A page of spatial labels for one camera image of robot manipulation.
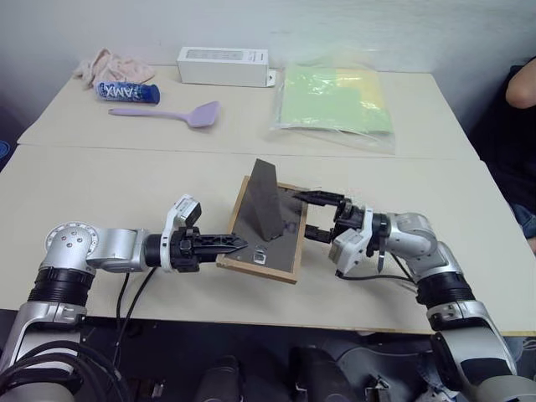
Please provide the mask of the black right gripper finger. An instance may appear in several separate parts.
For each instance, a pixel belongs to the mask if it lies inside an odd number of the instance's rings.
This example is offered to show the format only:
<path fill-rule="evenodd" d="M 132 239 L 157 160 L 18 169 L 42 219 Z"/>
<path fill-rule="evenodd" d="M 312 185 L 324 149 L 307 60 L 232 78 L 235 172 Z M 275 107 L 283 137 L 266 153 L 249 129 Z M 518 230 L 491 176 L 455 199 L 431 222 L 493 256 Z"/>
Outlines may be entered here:
<path fill-rule="evenodd" d="M 338 193 L 330 193 L 322 190 L 299 191 L 293 194 L 293 197 L 306 203 L 317 206 L 334 206 L 338 207 L 345 203 L 345 196 Z"/>
<path fill-rule="evenodd" d="M 313 240 L 324 244 L 331 244 L 333 239 L 331 229 L 324 230 L 309 224 L 306 225 L 304 236 L 308 240 Z"/>

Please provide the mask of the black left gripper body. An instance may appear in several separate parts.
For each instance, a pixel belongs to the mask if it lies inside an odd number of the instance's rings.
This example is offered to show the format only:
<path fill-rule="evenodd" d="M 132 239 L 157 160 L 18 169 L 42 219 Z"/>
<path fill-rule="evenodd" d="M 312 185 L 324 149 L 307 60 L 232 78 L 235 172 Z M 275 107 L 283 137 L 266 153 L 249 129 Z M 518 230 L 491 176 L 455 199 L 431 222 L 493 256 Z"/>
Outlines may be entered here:
<path fill-rule="evenodd" d="M 180 227 L 170 238 L 169 259 L 173 270 L 179 273 L 199 272 L 199 260 L 195 255 L 194 241 L 199 235 L 197 227 Z"/>

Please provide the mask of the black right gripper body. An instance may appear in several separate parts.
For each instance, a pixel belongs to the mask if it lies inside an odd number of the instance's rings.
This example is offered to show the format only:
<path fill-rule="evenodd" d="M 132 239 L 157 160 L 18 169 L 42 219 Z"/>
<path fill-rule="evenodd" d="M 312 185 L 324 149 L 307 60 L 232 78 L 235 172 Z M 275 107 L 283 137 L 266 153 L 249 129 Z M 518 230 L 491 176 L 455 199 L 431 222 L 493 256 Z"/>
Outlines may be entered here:
<path fill-rule="evenodd" d="M 364 210 L 354 205 L 350 198 L 345 198 L 337 206 L 332 228 L 332 238 L 335 240 L 348 229 L 360 231 L 363 228 Z"/>

